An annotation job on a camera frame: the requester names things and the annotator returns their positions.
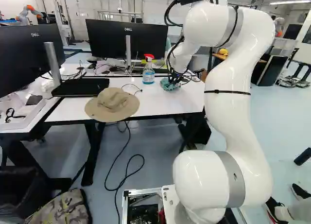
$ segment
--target spray bottle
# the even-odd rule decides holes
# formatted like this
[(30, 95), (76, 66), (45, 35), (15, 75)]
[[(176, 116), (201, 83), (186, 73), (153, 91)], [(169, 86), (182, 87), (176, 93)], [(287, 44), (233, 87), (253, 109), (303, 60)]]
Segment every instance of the spray bottle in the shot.
[(142, 82), (144, 84), (152, 84), (155, 82), (155, 71), (152, 69), (152, 59), (155, 57), (151, 54), (144, 54), (146, 57), (146, 65), (142, 71)]

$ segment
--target monitor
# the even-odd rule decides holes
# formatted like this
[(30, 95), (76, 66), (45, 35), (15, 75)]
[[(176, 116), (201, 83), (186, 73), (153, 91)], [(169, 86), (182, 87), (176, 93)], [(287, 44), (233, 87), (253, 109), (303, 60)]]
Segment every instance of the monitor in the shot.
[(92, 55), (101, 58), (126, 58), (125, 36), (131, 36), (131, 58), (152, 54), (164, 58), (168, 26), (86, 19)]
[(57, 24), (0, 27), (0, 98), (50, 71), (44, 42), (53, 42), (61, 66), (65, 61)]

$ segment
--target robotic arm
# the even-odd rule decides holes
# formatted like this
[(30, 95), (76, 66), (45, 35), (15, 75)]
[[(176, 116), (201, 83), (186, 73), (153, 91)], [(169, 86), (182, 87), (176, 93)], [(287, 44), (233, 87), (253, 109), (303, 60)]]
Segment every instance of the robotic arm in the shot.
[(37, 18), (42, 18), (43, 14), (37, 10), (35, 10), (35, 8), (33, 8), (31, 5), (26, 5), (23, 9), (23, 11), (21, 11), (16, 17), (16, 21), (20, 21), (23, 23), (23, 25), (28, 25), (28, 20), (26, 18), (26, 16), (28, 15), (28, 11), (30, 11), (32, 14), (36, 15)]
[(275, 35), (268, 14), (233, 8), (226, 0), (192, 4), (184, 39), (168, 54), (174, 64), (173, 82), (187, 70), (200, 46), (229, 47), (230, 55), (205, 82), (205, 111), (212, 126), (226, 139), (226, 151), (185, 151), (173, 164), (176, 193), (197, 224), (217, 223), (226, 207), (261, 205), (272, 193), (272, 176), (253, 132), (250, 117), (250, 79), (254, 66)]

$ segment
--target black strap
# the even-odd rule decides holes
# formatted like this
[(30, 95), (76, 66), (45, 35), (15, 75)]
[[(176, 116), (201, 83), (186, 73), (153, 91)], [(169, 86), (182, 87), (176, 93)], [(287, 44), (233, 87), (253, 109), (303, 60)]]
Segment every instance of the black strap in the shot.
[(234, 90), (206, 90), (204, 91), (204, 93), (215, 93), (215, 94), (219, 94), (219, 93), (229, 93), (229, 94), (245, 94), (245, 95), (251, 95), (251, 93), (248, 92), (242, 92), (242, 91), (234, 91)]

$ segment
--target hat brim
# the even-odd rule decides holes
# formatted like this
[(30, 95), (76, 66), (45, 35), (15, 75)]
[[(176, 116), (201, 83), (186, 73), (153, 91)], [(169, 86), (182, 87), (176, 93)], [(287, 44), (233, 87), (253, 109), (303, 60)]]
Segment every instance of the hat brim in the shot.
[(128, 104), (126, 107), (117, 112), (107, 111), (105, 108), (97, 105), (97, 98), (93, 98), (87, 102), (84, 110), (86, 114), (99, 122), (116, 122), (131, 117), (139, 109), (139, 100), (132, 94), (128, 96)]

